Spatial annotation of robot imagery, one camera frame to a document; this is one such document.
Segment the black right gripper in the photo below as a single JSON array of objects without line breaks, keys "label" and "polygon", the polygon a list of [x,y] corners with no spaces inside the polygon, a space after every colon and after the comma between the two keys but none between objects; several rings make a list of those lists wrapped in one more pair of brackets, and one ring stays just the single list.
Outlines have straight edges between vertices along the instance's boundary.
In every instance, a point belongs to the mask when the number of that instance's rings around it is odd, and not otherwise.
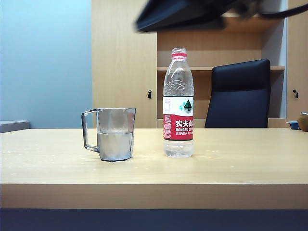
[{"label": "black right gripper", "polygon": [[248,19],[262,10],[262,0],[149,0],[135,21],[135,29],[221,30],[226,27],[222,15],[232,8],[242,19]]}]

